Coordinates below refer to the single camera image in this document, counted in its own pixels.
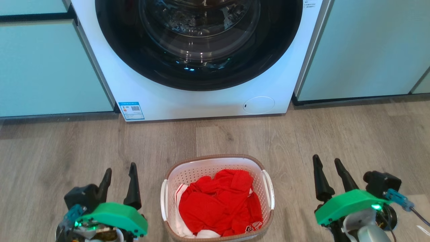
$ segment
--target front-loading washing machine door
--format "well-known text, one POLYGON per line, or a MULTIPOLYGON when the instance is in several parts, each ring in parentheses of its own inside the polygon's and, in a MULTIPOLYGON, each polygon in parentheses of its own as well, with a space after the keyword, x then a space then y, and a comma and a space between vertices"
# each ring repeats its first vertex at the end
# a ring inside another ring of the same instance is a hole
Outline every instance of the front-loading washing machine door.
POLYGON ((106 40, 136 72, 207 91, 247 82, 276 63, 297 33, 303 1, 95 0, 95 9, 106 40))

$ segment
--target red clothing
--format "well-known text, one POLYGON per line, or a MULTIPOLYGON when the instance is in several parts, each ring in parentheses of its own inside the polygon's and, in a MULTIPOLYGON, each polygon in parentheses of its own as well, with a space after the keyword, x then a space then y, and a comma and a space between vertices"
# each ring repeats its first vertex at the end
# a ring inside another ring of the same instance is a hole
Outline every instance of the red clothing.
POLYGON ((261 227, 263 218, 254 179, 243 170, 222 170, 212 179, 202 177, 182 194, 179 213, 197 234, 212 230, 222 236, 243 234, 261 227))

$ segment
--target cabinet panel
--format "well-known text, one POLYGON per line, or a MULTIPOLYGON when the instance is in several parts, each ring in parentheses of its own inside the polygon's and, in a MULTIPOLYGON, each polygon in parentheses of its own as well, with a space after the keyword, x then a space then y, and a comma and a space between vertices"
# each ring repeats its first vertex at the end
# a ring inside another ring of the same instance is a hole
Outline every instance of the cabinet panel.
POLYGON ((112 111, 73 20, 0 25, 0 117, 112 111))
POLYGON ((430 93, 430 71, 427 72, 427 75, 412 93, 430 93))
POLYGON ((429 0, 334 1, 298 100, 407 94, 430 66, 429 0))
POLYGON ((69 0, 0 0, 0 16, 67 12, 69 0))

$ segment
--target blue and white sticker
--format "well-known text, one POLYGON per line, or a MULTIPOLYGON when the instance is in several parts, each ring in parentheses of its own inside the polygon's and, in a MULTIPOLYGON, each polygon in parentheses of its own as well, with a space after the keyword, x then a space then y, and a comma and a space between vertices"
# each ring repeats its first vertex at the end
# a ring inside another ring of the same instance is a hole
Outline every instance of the blue and white sticker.
POLYGON ((126 120, 145 120, 139 102, 119 102, 118 106, 126 120))

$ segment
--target wooden floor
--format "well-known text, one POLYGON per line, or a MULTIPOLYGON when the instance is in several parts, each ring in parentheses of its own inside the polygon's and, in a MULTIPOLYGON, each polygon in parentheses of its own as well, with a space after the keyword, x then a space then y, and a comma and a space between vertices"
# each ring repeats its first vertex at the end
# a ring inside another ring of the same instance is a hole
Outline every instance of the wooden floor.
MULTIPOLYGON (((366 105, 298 109, 286 115, 126 124, 122 117, 0 121, 0 240, 54 241, 74 186, 98 184, 113 169, 108 201, 122 202, 131 162, 138 166, 149 234, 169 241, 162 225, 160 188, 176 162, 202 155, 240 153, 266 167, 275 188, 275 218, 253 241, 331 242, 317 226, 312 155, 319 154, 330 185, 343 193, 334 159, 364 189, 366 171, 402 179, 401 192, 430 219, 430 101, 402 99, 366 105)), ((398 241, 430 241, 417 217, 403 212, 398 241)))

